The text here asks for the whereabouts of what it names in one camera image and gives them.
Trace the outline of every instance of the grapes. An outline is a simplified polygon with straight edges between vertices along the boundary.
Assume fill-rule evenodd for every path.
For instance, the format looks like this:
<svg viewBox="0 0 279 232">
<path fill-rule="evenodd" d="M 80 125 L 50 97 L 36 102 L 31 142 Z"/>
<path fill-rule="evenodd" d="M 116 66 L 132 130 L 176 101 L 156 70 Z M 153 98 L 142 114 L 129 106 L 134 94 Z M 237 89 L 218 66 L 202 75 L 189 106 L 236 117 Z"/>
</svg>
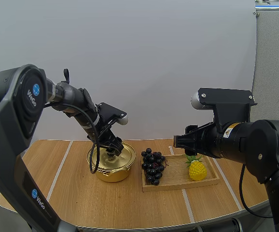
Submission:
<svg viewBox="0 0 279 232">
<path fill-rule="evenodd" d="M 162 157 L 162 154 L 161 154 L 161 152 L 156 152 L 156 155 L 155 155 L 155 157 L 156 157 L 157 159 L 160 159 L 160 158 Z"/>
<path fill-rule="evenodd" d="M 157 171 L 155 169 L 151 169 L 149 173 L 150 173 L 150 175 L 155 175 L 157 173 Z"/>
<path fill-rule="evenodd" d="M 155 161 L 155 158 L 154 158 L 153 156 L 150 157 L 149 162 L 150 162 L 150 163 L 154 163 L 154 161 Z"/>
<path fill-rule="evenodd" d="M 147 175 L 146 180 L 148 182 L 152 182 L 152 181 L 154 181 L 154 178 L 153 178 L 153 176 Z"/>
<path fill-rule="evenodd" d="M 157 164 L 161 165 L 162 164 L 162 160 L 161 159 L 157 159 Z"/>
<path fill-rule="evenodd" d="M 160 181 L 158 179 L 155 179 L 154 181 L 152 181 L 153 185 L 159 185 Z"/>
<path fill-rule="evenodd" d="M 160 171 L 163 172 L 164 169 L 165 169 L 165 167 L 161 164 L 161 165 L 160 165 Z"/>
<path fill-rule="evenodd" d="M 141 165 L 141 167 L 142 167 L 144 170 L 146 170 L 146 169 L 148 168 L 148 164 L 147 164 L 147 163 L 143 163 L 143 164 Z"/>
<path fill-rule="evenodd" d="M 154 179 L 160 179 L 162 177 L 161 173 L 156 173 Z"/>
<path fill-rule="evenodd" d="M 166 157 L 162 156 L 162 153 L 159 151 L 152 152 L 152 149 L 149 147 L 141 152 L 141 156 L 144 162 L 141 167 L 146 171 L 146 182 L 159 185 L 160 178 L 163 176 L 162 172 L 165 169 L 162 163 L 165 161 L 166 165 Z"/>
</svg>

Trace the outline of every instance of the warning label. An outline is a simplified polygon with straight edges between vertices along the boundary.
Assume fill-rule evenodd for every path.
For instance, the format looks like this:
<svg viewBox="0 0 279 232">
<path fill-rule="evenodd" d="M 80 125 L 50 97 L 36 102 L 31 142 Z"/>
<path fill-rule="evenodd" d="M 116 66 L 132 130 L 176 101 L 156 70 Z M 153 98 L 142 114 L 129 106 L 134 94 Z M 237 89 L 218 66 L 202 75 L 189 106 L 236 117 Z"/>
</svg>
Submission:
<svg viewBox="0 0 279 232">
<path fill-rule="evenodd" d="M 224 132 L 223 138 L 228 138 L 228 137 L 230 137 L 230 134 L 231 134 L 231 132 L 232 132 L 232 129 L 233 129 L 235 126 L 237 126 L 238 124 L 240 124 L 240 122 L 237 122 L 237 123 L 234 123 L 234 124 L 230 125 L 230 126 L 226 129 L 226 131 Z"/>
</svg>

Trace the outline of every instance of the gray wall panel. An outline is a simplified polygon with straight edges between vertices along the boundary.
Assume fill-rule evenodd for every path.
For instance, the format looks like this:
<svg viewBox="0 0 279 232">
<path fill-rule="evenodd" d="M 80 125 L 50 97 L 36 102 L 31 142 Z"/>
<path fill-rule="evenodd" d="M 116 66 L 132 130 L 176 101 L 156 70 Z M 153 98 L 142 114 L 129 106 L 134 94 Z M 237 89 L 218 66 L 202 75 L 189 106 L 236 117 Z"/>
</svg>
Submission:
<svg viewBox="0 0 279 232">
<path fill-rule="evenodd" d="M 279 11 L 257 11 L 257 50 L 251 121 L 279 120 Z"/>
</svg>

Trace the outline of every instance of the cable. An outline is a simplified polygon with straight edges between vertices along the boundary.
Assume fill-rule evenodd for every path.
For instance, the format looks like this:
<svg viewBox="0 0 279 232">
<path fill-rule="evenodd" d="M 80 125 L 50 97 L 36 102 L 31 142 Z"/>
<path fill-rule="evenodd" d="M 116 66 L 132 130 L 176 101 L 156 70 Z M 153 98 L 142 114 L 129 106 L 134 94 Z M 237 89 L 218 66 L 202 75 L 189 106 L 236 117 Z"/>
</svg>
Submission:
<svg viewBox="0 0 279 232">
<path fill-rule="evenodd" d="M 66 106 L 66 107 L 69 107 L 69 108 L 77 110 L 91 124 L 91 126 L 93 128 L 93 131 L 94 131 L 94 134 L 95 134 L 95 141 L 93 142 L 93 146 L 92 146 L 92 149 L 91 149 L 89 165 L 90 165 L 90 172 L 92 174 L 95 174 L 97 169 L 98 169 L 98 167 L 99 167 L 99 164 L 100 164 L 100 140 L 99 140 L 99 136 L 98 136 L 98 133 L 97 133 L 97 129 L 96 129 L 92 119 L 89 117 L 89 115 L 86 112 L 84 112 L 82 109 L 80 109 L 79 107 L 77 107 L 75 105 L 70 105 L 70 104 L 66 104 L 66 103 L 48 103 L 48 104 L 44 105 L 44 108 L 47 108 L 47 107 L 50 107 L 50 106 L 55 106 L 55 105 L 62 105 L 62 106 Z M 93 168 L 92 168 L 92 155 L 93 155 L 93 151 L 94 151 L 95 145 L 96 145 L 96 164 L 95 164 L 95 168 L 93 170 Z"/>
<path fill-rule="evenodd" d="M 244 177 L 244 173 L 245 173 L 245 168 L 246 168 L 246 165 L 243 164 L 242 165 L 242 168 L 241 168 L 241 173 L 240 173 L 240 179 L 239 179 L 239 195 L 240 195 L 240 199 L 241 199 L 241 202 L 244 206 L 244 208 L 251 214 L 257 216 L 257 217 L 260 217 L 260 218 L 273 218 L 273 216 L 266 216 L 266 215 L 260 215 L 260 214 L 257 214 L 255 212 L 253 212 L 252 210 L 250 210 L 246 203 L 245 203 L 245 200 L 244 200 L 244 196 L 242 195 L 242 179 Z"/>
<path fill-rule="evenodd" d="M 111 126 L 117 121 L 117 118 L 113 119 L 106 127 L 105 129 L 100 133 L 99 139 L 101 138 L 101 136 L 108 130 L 111 128 Z M 91 148 L 91 151 L 94 151 L 95 148 L 95 142 L 93 143 L 93 146 Z M 89 157 L 89 166 L 90 166 L 90 172 L 92 173 L 92 152 L 90 153 L 90 157 Z"/>
</svg>

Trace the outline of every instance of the pineapple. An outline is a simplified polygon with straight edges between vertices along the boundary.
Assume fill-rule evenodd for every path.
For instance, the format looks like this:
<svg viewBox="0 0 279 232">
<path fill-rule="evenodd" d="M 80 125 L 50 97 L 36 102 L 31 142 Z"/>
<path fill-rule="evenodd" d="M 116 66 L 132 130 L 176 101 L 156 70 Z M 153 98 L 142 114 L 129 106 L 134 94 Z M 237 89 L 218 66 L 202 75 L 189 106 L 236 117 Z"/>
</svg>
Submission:
<svg viewBox="0 0 279 232">
<path fill-rule="evenodd" d="M 194 181 L 196 180 L 203 180 L 207 176 L 207 169 L 206 167 L 199 161 L 203 155 L 199 158 L 196 156 L 187 156 L 188 167 L 189 167 L 189 175 L 190 178 Z"/>
</svg>

